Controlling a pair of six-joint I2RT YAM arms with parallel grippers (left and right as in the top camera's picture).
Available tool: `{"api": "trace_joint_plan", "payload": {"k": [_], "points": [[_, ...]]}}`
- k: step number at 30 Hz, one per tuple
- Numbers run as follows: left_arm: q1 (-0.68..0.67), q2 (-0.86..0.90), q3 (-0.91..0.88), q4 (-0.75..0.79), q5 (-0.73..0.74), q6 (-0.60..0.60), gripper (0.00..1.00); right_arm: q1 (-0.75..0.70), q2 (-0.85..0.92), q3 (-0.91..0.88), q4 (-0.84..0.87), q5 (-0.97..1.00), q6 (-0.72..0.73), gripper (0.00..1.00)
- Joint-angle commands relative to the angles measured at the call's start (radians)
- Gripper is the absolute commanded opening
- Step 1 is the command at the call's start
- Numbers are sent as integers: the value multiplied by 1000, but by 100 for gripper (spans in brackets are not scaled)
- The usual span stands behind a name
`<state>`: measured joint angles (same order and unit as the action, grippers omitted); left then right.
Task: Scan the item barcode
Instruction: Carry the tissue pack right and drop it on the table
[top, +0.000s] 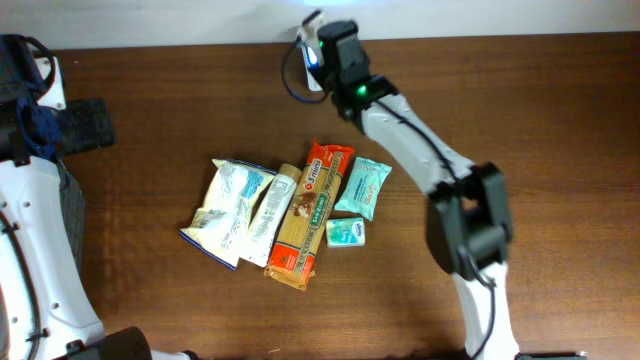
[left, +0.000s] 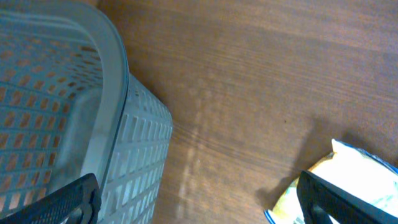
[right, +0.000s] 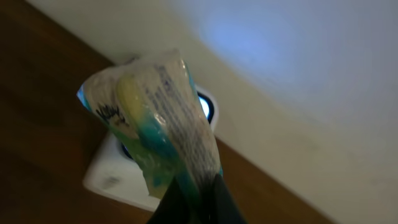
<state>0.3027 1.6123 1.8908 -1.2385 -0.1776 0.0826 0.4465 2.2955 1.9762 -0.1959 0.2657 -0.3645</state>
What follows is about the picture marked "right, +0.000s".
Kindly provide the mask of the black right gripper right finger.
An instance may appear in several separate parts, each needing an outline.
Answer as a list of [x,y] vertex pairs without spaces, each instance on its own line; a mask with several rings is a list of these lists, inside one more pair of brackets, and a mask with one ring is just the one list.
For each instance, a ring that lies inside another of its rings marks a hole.
[[221,175],[217,174],[210,189],[208,202],[211,224],[246,224]]

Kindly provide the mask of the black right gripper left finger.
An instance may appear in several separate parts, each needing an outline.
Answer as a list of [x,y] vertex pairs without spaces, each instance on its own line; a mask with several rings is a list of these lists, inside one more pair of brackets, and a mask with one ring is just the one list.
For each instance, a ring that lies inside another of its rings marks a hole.
[[147,224],[189,224],[191,210],[176,179],[170,183],[159,206]]

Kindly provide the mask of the small teal tissue pack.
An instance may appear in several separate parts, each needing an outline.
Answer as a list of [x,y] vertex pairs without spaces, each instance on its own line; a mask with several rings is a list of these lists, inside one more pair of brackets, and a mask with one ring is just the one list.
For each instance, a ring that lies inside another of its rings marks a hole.
[[151,195],[176,180],[197,201],[222,172],[211,126],[186,63],[176,49],[109,67],[77,93],[124,144]]

